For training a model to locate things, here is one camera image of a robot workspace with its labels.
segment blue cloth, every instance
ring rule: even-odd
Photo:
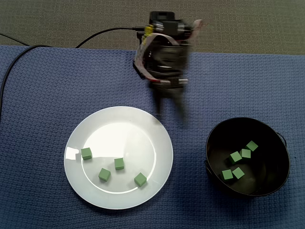
[[[25,49],[0,46],[0,80]],[[192,53],[183,128],[171,101],[163,125],[173,169],[146,203],[111,211],[81,199],[64,171],[74,128],[110,106],[154,113],[132,67],[134,51],[37,48],[13,67],[0,123],[0,228],[300,229],[305,225],[305,56]],[[205,143],[219,122],[258,119],[283,134],[291,158],[286,184],[267,197],[233,199],[208,179]]]

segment green foam block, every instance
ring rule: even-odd
[[[99,174],[99,178],[107,181],[110,177],[110,171],[108,171],[107,169],[102,168]]]
[[[230,156],[229,156],[229,160],[233,165],[236,164],[241,159],[242,159],[242,157],[240,156],[240,154],[237,151],[230,154]]]
[[[232,172],[231,172],[230,169],[222,171],[220,176],[221,176],[223,181],[227,181],[227,180],[233,179],[233,175],[232,175]]]
[[[138,186],[142,186],[143,184],[146,183],[146,176],[144,176],[142,173],[139,173],[135,178],[134,181],[137,183]]]
[[[84,160],[91,159],[92,153],[91,153],[90,148],[81,149],[81,156]]]
[[[123,161],[123,158],[117,158],[114,160],[114,166],[115,166],[115,169],[118,170],[118,169],[123,169],[124,168],[124,161]]]
[[[249,142],[246,147],[246,149],[251,150],[252,152],[256,150],[256,148],[258,148],[258,145],[254,143],[254,141]]]
[[[239,154],[243,158],[243,160],[250,160],[251,159],[251,150],[250,149],[242,149],[239,152]]]
[[[240,169],[240,167],[237,167],[232,171],[232,173],[237,179],[240,179],[244,175],[244,172]]]

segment gray carpet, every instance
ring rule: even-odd
[[[29,44],[75,47],[100,30],[144,26],[152,10],[209,19],[195,52],[305,54],[304,0],[0,0],[0,31]],[[0,37],[0,44],[16,44]],[[100,35],[84,48],[137,47],[134,31]]]

